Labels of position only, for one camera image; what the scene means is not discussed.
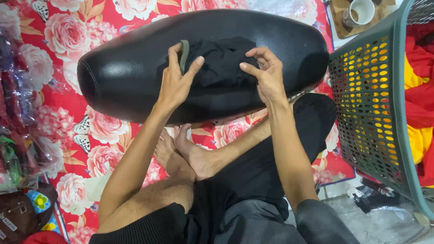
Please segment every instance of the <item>red floral fabric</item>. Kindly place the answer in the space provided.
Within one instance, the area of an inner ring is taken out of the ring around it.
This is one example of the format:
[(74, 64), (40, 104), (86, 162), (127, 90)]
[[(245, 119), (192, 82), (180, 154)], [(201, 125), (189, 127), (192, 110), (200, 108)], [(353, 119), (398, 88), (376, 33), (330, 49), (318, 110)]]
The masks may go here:
[[(302, 11), (280, 14), (317, 28), (332, 50), (323, 2), (299, 2)], [(113, 171), (140, 129), (138, 124), (111, 118), (87, 105), (77, 82), (78, 59), (144, 24), (182, 12), (214, 8), (247, 9), (249, 4), (246, 0), (11, 0), (0, 3), (0, 26), (21, 42), (20, 52), (38, 93), (37, 119), (46, 143), (59, 158), (48, 177), (59, 193), (59, 211), (71, 244), (88, 243), (98, 227), (98, 202), (87, 198), (84, 179)], [(315, 92), (331, 97), (327, 80), (328, 75)], [(204, 149), (216, 149), (235, 140), (265, 115), (263, 110), (215, 124), (206, 122), (202, 128), (191, 130), (189, 136)], [(89, 151), (86, 142), (90, 143)], [(327, 149), (312, 166), (315, 177), (323, 183), (353, 178), (353, 168), (340, 155), (336, 125), (326, 142)], [(143, 186), (164, 178), (164, 169), (152, 159)]]

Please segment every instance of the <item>coffee cup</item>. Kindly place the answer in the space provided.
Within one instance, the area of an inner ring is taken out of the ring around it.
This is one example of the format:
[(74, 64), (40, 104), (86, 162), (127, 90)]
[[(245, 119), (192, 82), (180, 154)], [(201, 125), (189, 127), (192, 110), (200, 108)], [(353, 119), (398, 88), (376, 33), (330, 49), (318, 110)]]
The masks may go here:
[(372, 0), (354, 0), (344, 10), (342, 24), (347, 27), (359, 27), (369, 23), (374, 17), (375, 6)]

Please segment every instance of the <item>green plastic basket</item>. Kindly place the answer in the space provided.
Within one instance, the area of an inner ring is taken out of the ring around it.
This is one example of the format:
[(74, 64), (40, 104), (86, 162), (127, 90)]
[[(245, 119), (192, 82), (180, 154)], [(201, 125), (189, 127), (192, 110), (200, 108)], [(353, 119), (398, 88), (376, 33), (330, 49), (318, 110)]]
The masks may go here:
[(407, 24), (434, 20), (434, 0), (400, 8), (330, 55), (342, 156), (412, 200), (434, 220), (434, 189), (422, 190), (407, 132), (404, 47)]

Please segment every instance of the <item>wooden tray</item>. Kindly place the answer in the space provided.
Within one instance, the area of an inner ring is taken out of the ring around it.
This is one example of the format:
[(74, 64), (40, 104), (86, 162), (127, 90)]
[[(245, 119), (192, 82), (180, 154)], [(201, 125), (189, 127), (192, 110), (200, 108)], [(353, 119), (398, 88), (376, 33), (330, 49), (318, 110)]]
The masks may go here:
[(371, 22), (365, 24), (363, 26), (359, 26), (356, 28), (350, 28), (342, 25), (342, 15), (344, 10), (350, 7), (350, 3), (347, 0), (332, 0), (330, 4), (330, 10), (332, 12), (333, 23), (335, 24), (336, 34), (340, 39), (344, 39), (356, 34), (359, 34), (362, 31), (367, 30), (369, 27), (378, 23), (378, 21), (384, 19), (386, 17), (386, 7), (395, 5), (395, 0), (382, 0), (380, 4), (377, 4), (379, 0), (373, 0), (375, 6), (375, 14), (372, 18)]

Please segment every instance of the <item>fingernail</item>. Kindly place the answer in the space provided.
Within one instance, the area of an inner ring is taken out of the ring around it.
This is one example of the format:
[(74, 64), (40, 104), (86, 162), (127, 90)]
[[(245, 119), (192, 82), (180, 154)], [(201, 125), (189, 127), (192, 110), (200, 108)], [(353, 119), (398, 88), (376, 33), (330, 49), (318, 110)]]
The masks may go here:
[(202, 57), (202, 56), (199, 56), (199, 57), (196, 58), (196, 62), (197, 62), (199, 65), (202, 65), (202, 64), (204, 64), (204, 62), (205, 62), (205, 58)]

